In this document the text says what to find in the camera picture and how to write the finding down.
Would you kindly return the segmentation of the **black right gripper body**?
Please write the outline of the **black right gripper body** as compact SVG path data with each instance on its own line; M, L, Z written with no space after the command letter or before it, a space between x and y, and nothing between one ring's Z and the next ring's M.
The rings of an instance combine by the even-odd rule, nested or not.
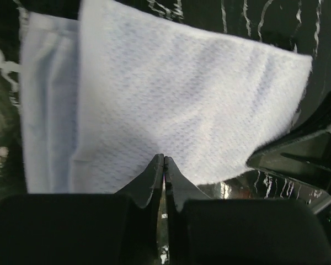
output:
M331 92L299 127L256 150L247 166L321 190L310 207L315 214L331 207Z

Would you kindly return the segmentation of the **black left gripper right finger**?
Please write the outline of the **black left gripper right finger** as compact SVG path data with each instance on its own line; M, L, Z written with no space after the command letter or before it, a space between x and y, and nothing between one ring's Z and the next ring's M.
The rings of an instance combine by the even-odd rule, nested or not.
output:
M168 214L169 263L190 264L187 221L182 213L188 200L209 200L210 197L192 184L174 162L164 158L165 202Z

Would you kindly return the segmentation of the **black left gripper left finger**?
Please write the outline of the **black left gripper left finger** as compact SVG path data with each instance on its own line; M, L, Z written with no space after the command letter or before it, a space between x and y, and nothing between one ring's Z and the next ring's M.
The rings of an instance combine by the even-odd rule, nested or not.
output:
M140 175L117 192L130 199L120 264L159 264L157 223L163 169L164 155L156 154Z

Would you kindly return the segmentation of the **white terry towel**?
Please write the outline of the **white terry towel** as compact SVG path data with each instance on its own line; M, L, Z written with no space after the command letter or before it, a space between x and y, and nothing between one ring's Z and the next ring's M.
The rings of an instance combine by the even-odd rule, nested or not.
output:
M29 193L113 193L154 155L194 184L247 171L291 125L312 58L118 1L24 1Z

